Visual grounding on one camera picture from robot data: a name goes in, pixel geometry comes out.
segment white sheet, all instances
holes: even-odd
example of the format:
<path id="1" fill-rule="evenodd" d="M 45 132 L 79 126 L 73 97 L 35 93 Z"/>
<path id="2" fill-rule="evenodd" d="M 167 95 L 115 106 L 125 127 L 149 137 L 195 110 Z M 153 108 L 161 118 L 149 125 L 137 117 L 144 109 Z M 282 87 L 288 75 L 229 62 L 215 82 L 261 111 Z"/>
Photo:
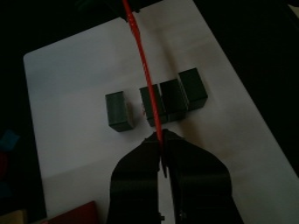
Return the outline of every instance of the white sheet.
<path id="1" fill-rule="evenodd" d="M 153 83 L 197 67 L 209 96 L 203 109 L 163 127 L 228 167 L 247 224 L 299 223 L 298 177 L 192 0 L 164 0 L 135 16 Z M 48 215 L 95 200 L 104 220 L 113 168 L 153 131 L 143 117 L 145 78 L 125 21 L 115 19 L 29 52 L 24 66 Z M 135 129 L 116 133 L 104 96 L 120 90 L 133 105 Z M 159 192 L 163 223 L 173 224 L 164 179 Z"/>

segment dark table surface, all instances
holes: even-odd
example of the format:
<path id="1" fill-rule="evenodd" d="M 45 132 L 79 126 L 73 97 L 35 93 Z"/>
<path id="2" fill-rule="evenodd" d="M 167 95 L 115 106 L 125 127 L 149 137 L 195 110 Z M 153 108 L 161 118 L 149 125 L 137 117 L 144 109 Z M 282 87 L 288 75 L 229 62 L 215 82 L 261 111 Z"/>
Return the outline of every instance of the dark table surface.
<path id="1" fill-rule="evenodd" d="M 144 5 L 152 2 L 157 1 L 147 0 Z M 298 17 L 283 0 L 193 2 L 298 174 Z M 100 1 L 85 10 L 75 3 L 15 0 L 0 7 L 0 135 L 11 129 L 21 136 L 9 153 L 5 178 L 15 196 L 0 200 L 0 214 L 25 207 L 29 221 L 44 217 L 45 208 L 23 56 L 116 17 Z"/>

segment yellow object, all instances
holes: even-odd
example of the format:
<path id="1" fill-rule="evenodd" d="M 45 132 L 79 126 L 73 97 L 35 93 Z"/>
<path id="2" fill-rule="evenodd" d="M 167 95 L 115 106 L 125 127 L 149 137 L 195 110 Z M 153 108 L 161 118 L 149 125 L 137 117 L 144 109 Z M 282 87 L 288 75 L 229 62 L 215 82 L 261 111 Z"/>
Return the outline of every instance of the yellow object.
<path id="1" fill-rule="evenodd" d="M 1 224 L 25 224 L 25 213 L 23 210 L 15 211 L 0 216 Z"/>

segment red line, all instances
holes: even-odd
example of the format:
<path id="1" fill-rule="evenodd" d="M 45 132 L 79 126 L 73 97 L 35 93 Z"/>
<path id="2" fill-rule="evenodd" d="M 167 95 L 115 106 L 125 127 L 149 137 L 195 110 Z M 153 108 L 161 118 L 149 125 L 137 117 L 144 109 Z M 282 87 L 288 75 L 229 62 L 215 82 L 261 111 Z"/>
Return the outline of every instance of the red line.
<path id="1" fill-rule="evenodd" d="M 145 52 L 144 52 L 144 48 L 143 48 L 143 44 L 141 44 L 140 32 L 137 29 L 136 19 L 135 19 L 133 13 L 131 11 L 127 0 L 123 0 L 123 4 L 125 7 L 127 21 L 129 23 L 131 31 L 135 36 L 135 42 L 137 45 L 137 49 L 139 49 L 139 53 L 140 53 L 140 57 L 141 57 L 141 61 L 143 61 L 144 77 L 145 77 L 147 87 L 148 87 L 148 91 L 149 91 L 149 98 L 151 98 L 151 104 L 152 104 L 152 110 L 153 110 L 153 124 L 155 124 L 155 129 L 156 129 L 156 136 L 157 136 L 157 140 L 160 143 L 160 147 L 163 149 L 163 146 L 164 146 L 163 129 L 161 129 L 160 117 L 159 117 L 157 107 L 156 107 L 155 90 L 153 90 L 153 85 L 152 85 L 152 80 L 151 80 L 151 74 L 149 74 L 149 70 L 148 70 L 148 66 L 147 66 L 147 62 L 145 62 Z"/>

